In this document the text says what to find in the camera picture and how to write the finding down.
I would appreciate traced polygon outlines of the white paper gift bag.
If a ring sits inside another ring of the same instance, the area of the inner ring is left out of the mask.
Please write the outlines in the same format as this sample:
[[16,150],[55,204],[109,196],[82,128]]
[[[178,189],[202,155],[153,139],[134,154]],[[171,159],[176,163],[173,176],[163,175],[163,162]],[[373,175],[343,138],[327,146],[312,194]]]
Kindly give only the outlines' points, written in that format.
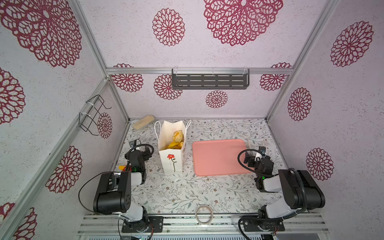
[[191,120],[186,124],[183,121],[170,123],[155,122],[155,134],[158,140],[158,149],[165,175],[177,175],[183,171],[185,160],[187,130]]

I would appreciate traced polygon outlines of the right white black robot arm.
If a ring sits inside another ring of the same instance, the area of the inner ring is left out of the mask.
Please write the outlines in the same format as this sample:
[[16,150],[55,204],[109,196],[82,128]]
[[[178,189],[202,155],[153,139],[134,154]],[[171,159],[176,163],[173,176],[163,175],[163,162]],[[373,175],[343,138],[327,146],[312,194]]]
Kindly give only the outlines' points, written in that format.
[[274,163],[266,148],[245,149],[237,159],[241,167],[256,174],[255,183],[260,192],[283,193],[281,199],[258,210],[257,220],[281,222],[325,206],[325,195],[308,171],[289,168],[273,174]]

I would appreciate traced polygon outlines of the clear tape roll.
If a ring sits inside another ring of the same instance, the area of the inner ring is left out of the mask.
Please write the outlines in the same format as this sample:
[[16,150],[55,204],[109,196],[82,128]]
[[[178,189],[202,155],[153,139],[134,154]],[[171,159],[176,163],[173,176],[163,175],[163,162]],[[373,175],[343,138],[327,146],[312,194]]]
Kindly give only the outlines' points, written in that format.
[[214,211],[208,205],[199,205],[195,211],[195,219],[201,226],[208,226],[214,219]]

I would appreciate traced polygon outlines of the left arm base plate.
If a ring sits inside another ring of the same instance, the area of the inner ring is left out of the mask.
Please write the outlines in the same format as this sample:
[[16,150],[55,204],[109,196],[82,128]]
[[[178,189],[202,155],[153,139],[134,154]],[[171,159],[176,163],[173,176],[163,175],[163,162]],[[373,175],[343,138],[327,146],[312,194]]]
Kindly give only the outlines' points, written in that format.
[[122,233],[138,234],[138,233],[161,233],[163,231],[164,217],[149,216],[138,222],[124,222]]

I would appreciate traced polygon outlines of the grey slotted wall shelf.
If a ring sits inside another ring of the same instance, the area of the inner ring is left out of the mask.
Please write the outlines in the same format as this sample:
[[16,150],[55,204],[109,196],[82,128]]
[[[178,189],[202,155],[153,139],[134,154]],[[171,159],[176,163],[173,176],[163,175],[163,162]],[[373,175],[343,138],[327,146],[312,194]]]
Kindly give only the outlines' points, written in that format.
[[242,73],[182,73],[172,69],[171,84],[174,90],[246,90],[250,74]]

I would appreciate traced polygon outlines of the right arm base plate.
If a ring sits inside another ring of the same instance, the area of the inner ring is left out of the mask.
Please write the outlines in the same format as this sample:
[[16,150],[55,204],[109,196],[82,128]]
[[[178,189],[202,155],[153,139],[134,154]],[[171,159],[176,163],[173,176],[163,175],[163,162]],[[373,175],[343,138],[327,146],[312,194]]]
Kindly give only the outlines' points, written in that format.
[[282,220],[260,219],[257,217],[242,217],[244,230],[246,232],[283,232],[285,226]]

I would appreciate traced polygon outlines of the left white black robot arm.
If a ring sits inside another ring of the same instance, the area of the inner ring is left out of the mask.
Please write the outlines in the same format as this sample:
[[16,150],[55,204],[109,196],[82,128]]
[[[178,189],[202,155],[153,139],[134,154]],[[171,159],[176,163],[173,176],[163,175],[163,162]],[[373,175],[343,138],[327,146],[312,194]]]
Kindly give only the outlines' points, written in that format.
[[93,212],[117,215],[129,231],[147,231],[150,227],[147,210],[133,201],[132,188],[146,182],[146,161],[153,153],[152,145],[134,146],[125,154],[127,165],[121,172],[101,173],[93,201]]

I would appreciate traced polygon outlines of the pink plastic tray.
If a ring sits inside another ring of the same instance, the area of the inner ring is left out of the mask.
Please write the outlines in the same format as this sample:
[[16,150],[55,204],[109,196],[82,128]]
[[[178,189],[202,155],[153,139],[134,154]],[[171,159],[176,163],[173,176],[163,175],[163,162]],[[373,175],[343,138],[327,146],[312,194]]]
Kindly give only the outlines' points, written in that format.
[[199,177],[250,174],[238,162],[243,140],[197,141],[192,144],[195,174]]

